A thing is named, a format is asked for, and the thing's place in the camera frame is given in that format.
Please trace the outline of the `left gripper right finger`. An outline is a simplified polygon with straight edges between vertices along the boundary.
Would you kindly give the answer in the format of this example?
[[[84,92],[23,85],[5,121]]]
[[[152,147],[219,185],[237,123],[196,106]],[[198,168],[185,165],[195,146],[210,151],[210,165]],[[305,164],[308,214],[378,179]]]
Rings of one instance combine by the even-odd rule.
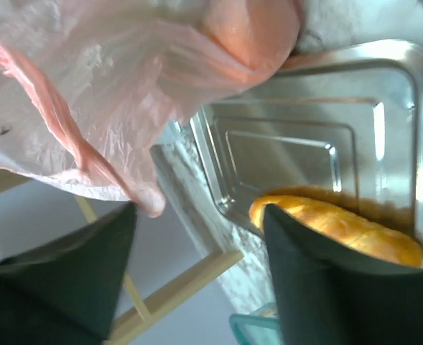
[[[274,205],[264,231],[286,344],[423,344],[423,269],[353,251]]]

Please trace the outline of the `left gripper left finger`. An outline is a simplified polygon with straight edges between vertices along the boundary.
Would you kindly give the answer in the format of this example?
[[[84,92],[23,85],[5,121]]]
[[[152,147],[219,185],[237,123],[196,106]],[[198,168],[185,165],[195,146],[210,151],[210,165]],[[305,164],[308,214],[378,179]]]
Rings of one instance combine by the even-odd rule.
[[[0,344],[102,344],[129,261],[126,203],[71,234],[0,261]]]

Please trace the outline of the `pink plastic grocery bag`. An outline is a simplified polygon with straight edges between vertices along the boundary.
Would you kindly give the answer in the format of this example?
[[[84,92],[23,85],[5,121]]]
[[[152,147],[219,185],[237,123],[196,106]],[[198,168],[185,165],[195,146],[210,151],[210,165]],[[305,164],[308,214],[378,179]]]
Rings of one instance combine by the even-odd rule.
[[[273,76],[301,1],[0,1],[0,169],[163,212],[150,149]]]

